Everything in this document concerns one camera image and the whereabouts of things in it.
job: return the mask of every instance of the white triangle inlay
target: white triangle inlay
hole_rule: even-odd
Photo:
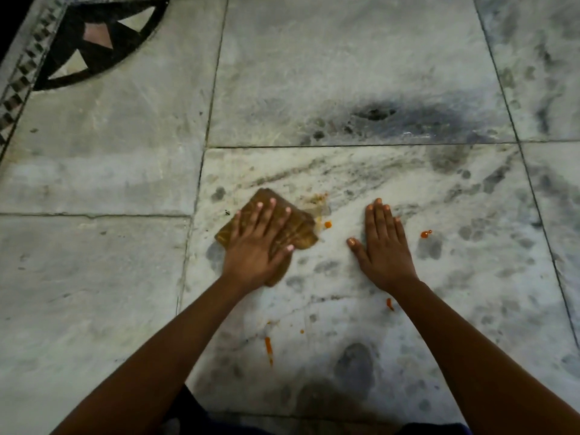
[[[141,32],[149,22],[149,18],[151,18],[153,12],[155,12],[155,6],[151,6],[145,9],[144,11],[139,12],[136,15],[133,15],[132,17],[119,20],[119,22],[123,26],[127,26],[129,29],[135,30],[135,32]]]
[[[75,50],[69,60],[64,63],[56,72],[48,77],[48,79],[62,78],[63,76],[69,76],[73,73],[82,72],[88,69],[85,60],[83,59],[81,52]]]

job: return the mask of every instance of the brown cloth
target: brown cloth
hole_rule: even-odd
[[[271,189],[260,188],[250,199],[250,201],[242,207],[242,214],[240,219],[240,226],[244,229],[248,225],[248,220],[250,215],[256,208],[259,202],[264,204],[264,207],[268,207],[270,204],[270,198],[276,198],[276,206],[274,207],[274,213],[272,214],[271,223],[275,223],[280,217],[283,217],[286,212],[286,208],[291,208],[292,213],[290,219],[284,226],[284,228],[276,235],[274,242],[272,243],[272,248],[270,249],[270,257],[274,256],[280,247],[284,247],[289,244],[293,244],[297,249],[308,249],[316,244],[318,237],[314,233],[315,221],[312,215],[301,211],[296,206],[290,204],[284,198],[280,197]],[[231,237],[231,225],[233,219],[228,221],[228,223],[220,229],[216,234],[215,239],[224,248],[227,249],[230,243]],[[292,260],[292,255],[288,255],[284,261],[279,265],[276,273],[266,281],[268,287],[273,287],[278,284],[286,272],[288,267],[290,267],[290,262]]]

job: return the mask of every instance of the left hand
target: left hand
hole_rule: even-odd
[[[241,212],[237,211],[234,217],[221,277],[240,285],[245,293],[264,285],[284,258],[294,250],[294,246],[290,244],[281,247],[270,258],[272,242],[290,218],[291,212],[290,208],[286,208],[286,215],[270,225],[275,205],[276,199],[270,199],[269,207],[262,212],[263,204],[258,203],[243,231],[240,229]]]

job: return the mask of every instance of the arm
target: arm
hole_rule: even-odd
[[[424,338],[475,434],[580,433],[575,410],[419,280],[401,220],[380,199],[366,209],[366,250],[354,238],[347,243]]]
[[[272,259],[269,250],[290,215],[269,226],[276,201],[262,216],[262,205],[240,233],[234,218],[222,276],[86,397],[53,435],[143,434],[153,431],[177,396],[195,362],[229,312],[261,287],[293,246]]]

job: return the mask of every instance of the pink triangle inlay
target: pink triangle inlay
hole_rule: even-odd
[[[100,24],[85,22],[85,34],[82,38],[89,43],[112,50],[111,35],[109,35],[107,25],[104,22]]]

